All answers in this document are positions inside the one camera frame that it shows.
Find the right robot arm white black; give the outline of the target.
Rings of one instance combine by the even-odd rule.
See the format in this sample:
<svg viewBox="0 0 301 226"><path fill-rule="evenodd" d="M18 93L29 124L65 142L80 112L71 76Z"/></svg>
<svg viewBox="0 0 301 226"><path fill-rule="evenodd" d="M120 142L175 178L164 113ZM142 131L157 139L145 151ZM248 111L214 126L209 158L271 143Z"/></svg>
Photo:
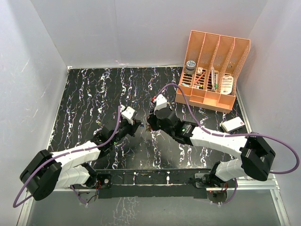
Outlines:
<svg viewBox="0 0 301 226"><path fill-rule="evenodd" d="M218 161L210 173L192 178L196 185L221 187L231 179L247 176L258 181L268 179L276 153L262 137L229 137L214 130L203 131L195 122L180 120L168 107L151 111L147 123L151 130L161 130L180 144L206 147L234 157Z"/></svg>

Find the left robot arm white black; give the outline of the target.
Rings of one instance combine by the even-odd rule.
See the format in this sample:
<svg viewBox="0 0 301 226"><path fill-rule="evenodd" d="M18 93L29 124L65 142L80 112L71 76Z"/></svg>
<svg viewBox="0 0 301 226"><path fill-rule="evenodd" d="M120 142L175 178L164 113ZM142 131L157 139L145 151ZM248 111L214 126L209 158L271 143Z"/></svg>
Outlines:
<svg viewBox="0 0 301 226"><path fill-rule="evenodd" d="M21 173L20 180L36 201L45 199L57 188L75 184L92 188L97 183L97 176L84 164L108 155L126 135L133 137L141 124L140 120L131 124L122 119L112 140L102 147L100 145L110 138L114 130L104 127L91 140L69 150L39 151Z"/></svg>

